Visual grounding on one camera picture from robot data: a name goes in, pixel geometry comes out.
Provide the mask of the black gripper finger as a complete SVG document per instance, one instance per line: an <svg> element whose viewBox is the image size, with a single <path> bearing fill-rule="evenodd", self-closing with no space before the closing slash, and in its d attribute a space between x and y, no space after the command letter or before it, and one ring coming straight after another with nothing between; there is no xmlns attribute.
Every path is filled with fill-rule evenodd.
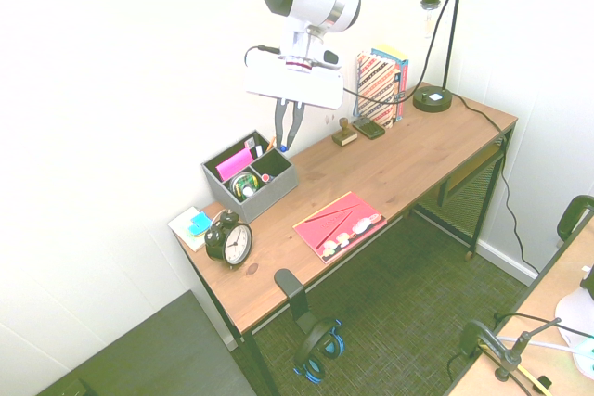
<svg viewBox="0 0 594 396"><path fill-rule="evenodd" d="M293 102L292 123L288 133L286 148L290 148L303 122L305 105L301 102Z"/></svg>
<svg viewBox="0 0 594 396"><path fill-rule="evenodd" d="M283 139L283 120L287 108L287 100L278 98L275 106L275 136L276 143L281 144Z"/></svg>

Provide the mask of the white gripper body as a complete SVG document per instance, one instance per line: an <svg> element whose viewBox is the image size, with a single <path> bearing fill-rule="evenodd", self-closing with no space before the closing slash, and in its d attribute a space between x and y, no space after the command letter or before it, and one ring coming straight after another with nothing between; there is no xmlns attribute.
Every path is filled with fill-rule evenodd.
<svg viewBox="0 0 594 396"><path fill-rule="evenodd" d="M260 96L338 109L344 84L342 75L335 70L320 67L309 72L290 70L282 61L260 58L249 62L244 86L247 92Z"/></svg>

